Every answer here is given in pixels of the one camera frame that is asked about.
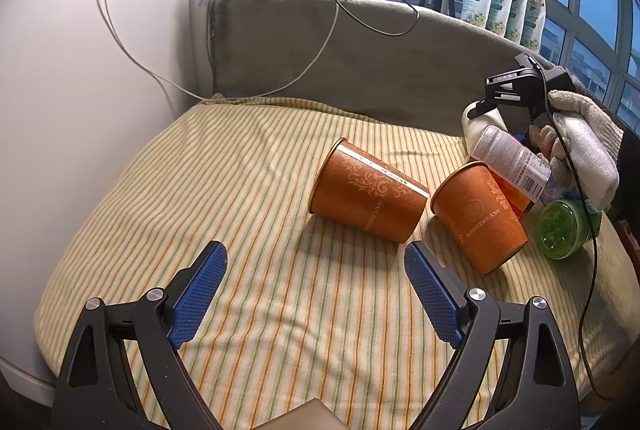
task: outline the silver screw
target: silver screw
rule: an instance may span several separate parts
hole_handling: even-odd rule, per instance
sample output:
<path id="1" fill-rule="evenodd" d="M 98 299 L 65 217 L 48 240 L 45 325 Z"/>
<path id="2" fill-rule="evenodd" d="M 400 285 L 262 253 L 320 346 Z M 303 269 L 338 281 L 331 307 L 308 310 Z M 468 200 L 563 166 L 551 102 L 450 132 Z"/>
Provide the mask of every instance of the silver screw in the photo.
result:
<path id="1" fill-rule="evenodd" d="M 469 298 L 473 298 L 476 301 L 481 301 L 486 298 L 486 293 L 482 291 L 479 287 L 474 287 L 473 289 L 469 289 Z"/>
<path id="2" fill-rule="evenodd" d="M 164 291 L 159 288 L 151 289 L 146 293 L 146 299 L 152 302 L 157 302 L 164 295 Z"/>
<path id="3" fill-rule="evenodd" d="M 533 307 L 536 307 L 538 309 L 546 309 L 546 300 L 541 296 L 533 297 L 531 303 L 533 304 Z"/>
<path id="4" fill-rule="evenodd" d="M 84 304 L 84 307 L 90 311 L 97 309 L 100 307 L 100 299 L 99 298 L 89 298 Z"/>

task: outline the striped fabric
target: striped fabric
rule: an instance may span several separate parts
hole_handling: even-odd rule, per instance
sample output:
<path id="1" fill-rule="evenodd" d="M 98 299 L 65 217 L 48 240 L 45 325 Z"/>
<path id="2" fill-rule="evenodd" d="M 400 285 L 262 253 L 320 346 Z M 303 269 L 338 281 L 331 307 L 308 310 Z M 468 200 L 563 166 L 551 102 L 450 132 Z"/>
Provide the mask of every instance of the striped fabric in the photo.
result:
<path id="1" fill-rule="evenodd" d="M 60 370 L 87 298 L 135 300 L 220 240 L 227 275 L 180 355 L 222 425 L 249 429 L 319 397 L 351 429 L 407 428 L 452 350 L 437 340 L 404 275 L 403 246 L 306 212 L 316 170 L 342 136 L 431 190 L 466 158 L 462 139 L 302 100 L 197 105 L 132 162 L 56 267 L 35 317 L 47 363 Z M 529 232 L 539 211 L 527 217 Z M 413 239 L 495 299 L 545 296 L 580 394 L 588 391 L 576 336 L 592 269 L 588 244 L 551 262 L 529 243 L 482 278 L 430 212 Z M 598 242 L 584 340 L 602 377 L 639 333 L 640 291 L 606 219 Z M 487 408 L 504 349 L 495 347 L 469 423 Z M 129 359 L 147 413 L 163 423 L 135 344 Z"/>

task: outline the blue textured pad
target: blue textured pad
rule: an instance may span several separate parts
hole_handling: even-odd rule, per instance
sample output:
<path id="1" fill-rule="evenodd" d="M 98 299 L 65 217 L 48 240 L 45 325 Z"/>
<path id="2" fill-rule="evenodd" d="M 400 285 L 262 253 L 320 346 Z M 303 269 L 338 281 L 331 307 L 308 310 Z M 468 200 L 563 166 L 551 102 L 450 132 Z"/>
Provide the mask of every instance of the blue textured pad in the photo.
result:
<path id="1" fill-rule="evenodd" d="M 196 271 L 174 309 L 174 326 L 169 342 L 180 349 L 196 335 L 198 327 L 226 272 L 226 248 L 218 243 Z"/>
<path id="2" fill-rule="evenodd" d="M 414 244 L 409 244 L 404 251 L 404 271 L 439 339 L 457 349 L 464 338 L 458 309 Z"/>

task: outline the gray cloth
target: gray cloth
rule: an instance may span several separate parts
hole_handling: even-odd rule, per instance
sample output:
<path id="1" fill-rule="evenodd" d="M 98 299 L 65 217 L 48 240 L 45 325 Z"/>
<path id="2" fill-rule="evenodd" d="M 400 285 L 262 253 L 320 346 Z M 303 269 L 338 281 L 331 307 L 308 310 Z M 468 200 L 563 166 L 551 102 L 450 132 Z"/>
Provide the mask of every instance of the gray cloth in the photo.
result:
<path id="1" fill-rule="evenodd" d="M 345 5 L 383 31 L 407 30 L 414 20 L 403 3 L 349 0 Z M 274 95 L 462 136 L 460 114 L 484 97 L 485 79 L 518 68 L 513 58 L 526 49 L 461 20 L 418 9 L 416 28 L 393 38 L 367 30 L 340 11 L 315 65 Z M 295 79 L 318 53 L 334 13 L 333 0 L 218 0 L 211 20 L 216 91 L 226 97 L 258 95 Z M 500 112 L 512 132 L 526 132 L 526 110 L 503 107 Z"/>

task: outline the green jar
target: green jar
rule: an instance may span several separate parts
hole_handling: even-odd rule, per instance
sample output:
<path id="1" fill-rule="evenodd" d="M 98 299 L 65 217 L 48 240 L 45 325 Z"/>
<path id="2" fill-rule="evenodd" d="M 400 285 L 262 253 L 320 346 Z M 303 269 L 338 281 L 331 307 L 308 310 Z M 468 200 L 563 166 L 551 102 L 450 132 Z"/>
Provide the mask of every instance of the green jar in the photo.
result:
<path id="1" fill-rule="evenodd" d="M 598 236 L 602 212 L 590 212 L 591 222 Z M 591 238 L 582 203 L 561 199 L 547 204 L 540 213 L 534 235 L 538 249 L 553 260 L 561 260 L 574 254 Z"/>

